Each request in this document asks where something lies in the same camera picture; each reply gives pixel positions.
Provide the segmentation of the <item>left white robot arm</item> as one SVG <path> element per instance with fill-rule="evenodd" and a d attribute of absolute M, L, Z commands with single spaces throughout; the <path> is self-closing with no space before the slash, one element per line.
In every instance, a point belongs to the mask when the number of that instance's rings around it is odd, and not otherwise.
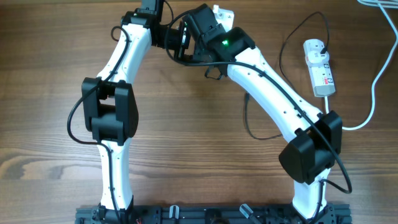
<path fill-rule="evenodd" d="M 67 132 L 72 133 L 72 118 L 83 106 L 85 126 L 92 134 L 101 156 L 103 194 L 99 205 L 76 210 L 76 223 L 139 223 L 134 213 L 134 196 L 129 183 L 129 146 L 139 120 L 132 84 L 139 66 L 152 46 L 163 47 L 170 24 L 162 24 L 167 1 L 143 1 L 128 11 L 117 28 L 117 46 L 96 78 L 86 78 L 81 98 L 71 109 Z"/>

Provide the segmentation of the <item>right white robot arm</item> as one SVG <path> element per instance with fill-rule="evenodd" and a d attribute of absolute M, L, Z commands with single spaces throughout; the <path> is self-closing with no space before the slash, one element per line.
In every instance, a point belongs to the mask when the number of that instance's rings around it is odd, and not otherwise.
<path fill-rule="evenodd" d="M 297 94 L 268 64 L 255 42 L 240 27 L 228 29 L 225 16 L 208 5 L 187 12 L 183 22 L 195 41 L 191 66 L 216 67 L 250 94 L 273 119 L 286 147 L 282 168 L 294 181 L 293 220 L 351 223 L 348 205 L 329 205 L 326 185 L 350 194 L 348 172 L 340 158 L 342 120 L 322 113 Z"/>

